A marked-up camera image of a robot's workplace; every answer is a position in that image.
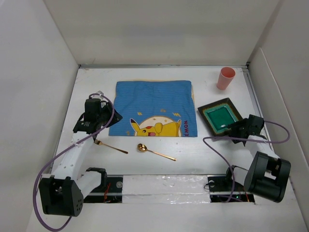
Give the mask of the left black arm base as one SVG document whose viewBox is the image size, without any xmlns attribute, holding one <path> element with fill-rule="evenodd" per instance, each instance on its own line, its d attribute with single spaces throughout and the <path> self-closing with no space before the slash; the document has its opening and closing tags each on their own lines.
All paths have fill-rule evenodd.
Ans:
<svg viewBox="0 0 309 232">
<path fill-rule="evenodd" d="M 78 203 L 121 203 L 123 190 L 123 176 L 108 175 L 106 186 L 99 186 L 93 189 Z"/>
</svg>

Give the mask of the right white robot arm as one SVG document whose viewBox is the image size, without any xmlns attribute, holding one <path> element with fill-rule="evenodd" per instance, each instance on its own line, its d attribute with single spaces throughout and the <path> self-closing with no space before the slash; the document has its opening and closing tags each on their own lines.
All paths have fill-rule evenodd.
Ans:
<svg viewBox="0 0 309 232">
<path fill-rule="evenodd" d="M 284 198 L 291 164 L 279 158 L 269 146 L 280 144 L 280 141 L 268 141 L 261 135 L 265 123 L 263 118 L 249 115 L 248 118 L 227 126 L 232 142 L 242 142 L 253 160 L 246 168 L 236 165 L 228 168 L 223 184 L 228 190 L 235 190 L 243 185 L 246 192 L 279 203 Z"/>
</svg>

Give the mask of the green square plate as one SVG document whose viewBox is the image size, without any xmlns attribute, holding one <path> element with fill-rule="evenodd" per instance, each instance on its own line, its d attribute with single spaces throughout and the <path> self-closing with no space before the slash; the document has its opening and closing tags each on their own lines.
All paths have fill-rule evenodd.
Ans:
<svg viewBox="0 0 309 232">
<path fill-rule="evenodd" d="M 212 136 L 225 136 L 230 124 L 243 120 L 241 114 L 229 98 L 224 98 L 198 108 Z"/>
</svg>

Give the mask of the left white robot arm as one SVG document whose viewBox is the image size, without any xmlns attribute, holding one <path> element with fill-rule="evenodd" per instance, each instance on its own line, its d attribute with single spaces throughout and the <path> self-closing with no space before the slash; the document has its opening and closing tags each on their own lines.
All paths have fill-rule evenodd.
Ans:
<svg viewBox="0 0 309 232">
<path fill-rule="evenodd" d="M 58 167 L 50 177 L 39 182 L 42 209 L 46 215 L 76 217 L 84 199 L 93 190 L 104 191 L 109 185 L 104 168 L 87 168 L 81 174 L 82 163 L 102 128 L 108 128 L 122 119 L 113 104 L 99 98 L 88 98 L 84 113 L 73 128 L 71 148 L 64 152 Z"/>
</svg>

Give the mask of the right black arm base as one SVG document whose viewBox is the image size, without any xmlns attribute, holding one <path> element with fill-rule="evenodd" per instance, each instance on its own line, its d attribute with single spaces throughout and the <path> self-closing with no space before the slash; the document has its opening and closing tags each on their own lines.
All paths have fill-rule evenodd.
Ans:
<svg viewBox="0 0 309 232">
<path fill-rule="evenodd" d="M 208 182 L 204 189 L 210 193 L 211 203 L 224 203 L 229 199 L 232 191 L 232 174 L 228 168 L 225 174 L 211 174 L 207 176 Z M 255 203 L 254 195 L 245 191 L 244 186 L 239 182 L 234 183 L 233 195 L 229 203 L 244 202 Z"/>
</svg>

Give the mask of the pink plastic cup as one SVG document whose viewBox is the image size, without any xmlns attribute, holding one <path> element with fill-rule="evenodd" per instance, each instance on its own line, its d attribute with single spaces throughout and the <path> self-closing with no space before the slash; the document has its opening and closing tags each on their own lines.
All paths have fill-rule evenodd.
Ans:
<svg viewBox="0 0 309 232">
<path fill-rule="evenodd" d="M 219 78 L 217 81 L 217 88 L 219 90 L 226 90 L 231 81 L 234 79 L 236 72 L 233 68 L 223 67 L 220 70 Z"/>
</svg>

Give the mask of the blue yellow printed cloth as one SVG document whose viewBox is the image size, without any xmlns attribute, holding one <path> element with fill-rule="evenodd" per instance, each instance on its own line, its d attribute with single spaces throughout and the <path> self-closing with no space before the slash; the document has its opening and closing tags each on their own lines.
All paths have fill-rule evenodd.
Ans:
<svg viewBox="0 0 309 232">
<path fill-rule="evenodd" d="M 197 137 L 192 83 L 121 81 L 114 106 L 123 117 L 110 136 Z"/>
</svg>

